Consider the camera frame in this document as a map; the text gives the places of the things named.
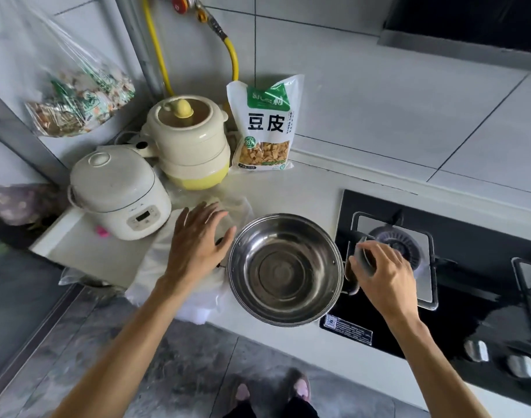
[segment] black range hood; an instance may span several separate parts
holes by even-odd
[[[531,70],[531,0],[394,0],[378,43]]]

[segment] silver knob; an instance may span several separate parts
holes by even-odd
[[[531,358],[525,355],[510,355],[507,366],[511,373],[520,379],[531,379]]]
[[[471,361],[488,362],[490,360],[488,347],[482,340],[467,340],[464,347]]]

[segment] yellow gas hose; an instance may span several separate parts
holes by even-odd
[[[151,17],[151,8],[149,0],[142,0],[142,6],[143,6],[143,12],[145,15],[145,20],[147,22],[147,28],[149,29],[150,36],[151,36],[151,42],[153,43],[153,48],[155,49],[155,54],[157,55],[157,62],[159,64],[159,70],[161,71],[161,75],[163,76],[163,82],[165,89],[169,93],[170,96],[174,95],[174,91],[171,88],[171,82],[168,79],[168,71],[167,66],[165,65],[164,58],[163,58],[163,50],[161,49],[161,45],[159,44],[159,39],[157,37],[157,31],[155,30],[155,24],[153,23],[153,18]],[[233,66],[233,81],[237,81],[239,77],[239,66],[238,66],[238,56],[236,55],[236,50],[234,49],[234,45],[231,42],[231,40],[226,36],[226,34],[222,31],[222,29],[219,27],[219,24],[217,24],[217,21],[214,20],[215,26],[211,26],[213,31],[221,38],[223,41],[223,44],[225,44],[225,47],[227,47],[228,54],[231,58],[231,64]]]

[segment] hand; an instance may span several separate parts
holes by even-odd
[[[376,272],[367,276],[353,256],[348,258],[360,287],[391,327],[403,320],[420,320],[416,300],[416,281],[410,263],[386,244],[366,241],[358,246],[368,249],[376,260]]]
[[[215,230],[228,212],[217,211],[217,203],[199,204],[192,211],[182,210],[171,242],[167,269],[156,288],[167,296],[180,290],[190,292],[225,257],[233,243],[236,226],[227,230],[215,246]]]

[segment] qr code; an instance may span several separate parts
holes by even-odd
[[[337,317],[336,316],[331,316],[329,314],[327,314],[325,316],[325,323],[324,325],[326,327],[329,327],[329,328],[332,328],[333,330],[335,330],[337,328]]]

